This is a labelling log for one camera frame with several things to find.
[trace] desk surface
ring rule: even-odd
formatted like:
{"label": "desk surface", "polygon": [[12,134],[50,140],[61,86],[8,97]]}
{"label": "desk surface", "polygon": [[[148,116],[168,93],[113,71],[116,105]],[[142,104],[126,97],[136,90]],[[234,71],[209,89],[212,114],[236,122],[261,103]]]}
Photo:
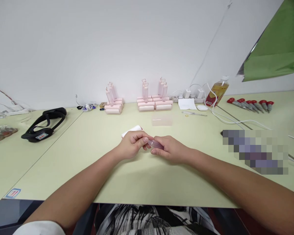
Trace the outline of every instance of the desk surface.
{"label": "desk surface", "polygon": [[[260,100],[273,101],[274,105],[272,106],[272,111],[269,114],[267,112],[264,114],[257,114],[254,112],[248,112],[236,107],[233,104],[227,103],[226,101],[230,97],[233,97],[236,100],[244,98],[245,100],[257,100],[258,102]],[[240,121],[249,119],[255,120],[270,129],[281,130],[287,135],[294,137],[294,91],[224,96],[218,106]],[[255,122],[246,122],[245,124],[253,130],[264,130],[263,127]],[[289,154],[294,156],[294,139],[288,138],[288,146]]]}
{"label": "desk surface", "polygon": [[[226,115],[219,108],[216,110]],[[185,117],[176,103],[171,111],[140,113],[137,104],[126,103],[121,115],[107,115],[99,110],[83,113],[14,186],[22,190],[16,198],[45,200],[68,179],[117,146],[121,134],[135,125],[152,136],[171,135],[191,148],[248,169],[228,152],[228,146],[222,145],[220,132],[239,127],[223,124],[211,112],[205,114],[208,117]],[[169,116],[173,125],[152,126],[153,115]],[[119,164],[95,202],[236,207],[195,170],[170,165],[151,155],[150,150],[141,150],[134,160]]]}
{"label": "desk surface", "polygon": [[18,132],[0,141],[0,199],[30,169],[32,165],[52,146],[68,127],[81,115],[76,108],[67,108],[67,117],[48,139],[30,143],[21,139],[31,124],[42,114],[42,111],[31,113],[31,119],[25,123],[20,120],[29,114],[9,116],[0,119],[0,125],[18,128]]}

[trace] black strap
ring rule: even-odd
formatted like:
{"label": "black strap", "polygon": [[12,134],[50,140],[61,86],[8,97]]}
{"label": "black strap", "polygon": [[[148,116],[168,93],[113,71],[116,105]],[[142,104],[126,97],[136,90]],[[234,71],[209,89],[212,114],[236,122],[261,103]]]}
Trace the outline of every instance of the black strap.
{"label": "black strap", "polygon": [[[56,129],[63,121],[64,121],[64,119],[65,119],[65,115],[63,114],[63,113],[60,113],[60,112],[52,112],[53,114],[57,114],[59,117],[57,117],[57,118],[61,118],[61,120],[52,128],[52,130],[54,130],[54,129]],[[27,130],[27,132],[29,132],[29,133],[31,133],[31,134],[33,134],[35,131],[34,131],[34,129],[36,128],[36,127],[43,127],[43,126],[37,126],[37,124],[39,124],[39,123],[41,123],[42,121],[45,121],[45,120],[47,120],[47,125],[45,126],[45,127],[47,127],[47,126],[49,126],[50,125],[50,117],[49,117],[49,113],[46,113],[45,115],[42,115],[42,116],[40,116],[31,126],[30,126],[30,128]]]}

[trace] red wire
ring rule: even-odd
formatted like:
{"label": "red wire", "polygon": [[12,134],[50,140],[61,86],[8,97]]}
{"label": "red wire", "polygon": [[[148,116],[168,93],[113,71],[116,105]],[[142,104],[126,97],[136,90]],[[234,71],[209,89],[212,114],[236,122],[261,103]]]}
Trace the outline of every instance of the red wire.
{"label": "red wire", "polygon": [[1,91],[1,90],[0,90],[0,92],[3,93],[3,94],[5,94],[6,97],[8,97],[10,100],[12,100],[11,97],[9,97],[6,93],[4,93],[4,92]]}

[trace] person's left hand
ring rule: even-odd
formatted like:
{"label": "person's left hand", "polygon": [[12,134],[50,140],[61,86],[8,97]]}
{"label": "person's left hand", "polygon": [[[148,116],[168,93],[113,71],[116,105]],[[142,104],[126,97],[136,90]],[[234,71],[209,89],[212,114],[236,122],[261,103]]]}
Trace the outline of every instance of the person's left hand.
{"label": "person's left hand", "polygon": [[115,147],[117,155],[121,159],[131,159],[136,156],[141,147],[144,150],[151,148],[148,144],[148,140],[153,140],[154,138],[147,135],[144,131],[129,131],[123,137],[121,143]]}

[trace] red-handled screwdriver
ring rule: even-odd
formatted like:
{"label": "red-handled screwdriver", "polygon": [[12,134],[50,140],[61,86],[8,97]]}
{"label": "red-handled screwdriver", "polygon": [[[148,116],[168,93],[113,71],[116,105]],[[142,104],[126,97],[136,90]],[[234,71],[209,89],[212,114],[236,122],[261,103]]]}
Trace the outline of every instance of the red-handled screwdriver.
{"label": "red-handled screwdriver", "polygon": [[253,108],[252,107],[250,107],[249,106],[249,104],[248,103],[245,103],[245,99],[239,99],[239,100],[237,100],[239,103],[241,103],[244,107],[246,107],[248,110],[253,110]]}
{"label": "red-handled screwdriver", "polygon": [[234,105],[236,105],[237,107],[240,107],[240,108],[242,108],[242,109],[246,109],[241,103],[235,101],[234,98],[230,98],[230,99],[228,99],[227,102],[228,102],[228,103],[231,103],[231,104],[234,104]]}
{"label": "red-handled screwdriver", "polygon": [[261,100],[261,101],[259,101],[259,103],[262,105],[262,107],[264,108],[264,110],[266,110],[268,112],[267,101],[266,100]]}
{"label": "red-handled screwdriver", "polygon": [[248,103],[253,108],[253,110],[255,110],[259,114],[258,109],[255,107],[252,101],[246,101],[246,103]]}
{"label": "red-handled screwdriver", "polygon": [[270,113],[270,111],[272,110],[272,105],[274,104],[273,101],[268,101],[267,102],[267,107],[268,107],[268,113]]}
{"label": "red-handled screwdriver", "polygon": [[262,109],[261,105],[258,104],[256,100],[252,100],[252,104],[255,105],[255,107],[256,107],[260,112],[264,113],[264,111],[262,111],[263,109]]}

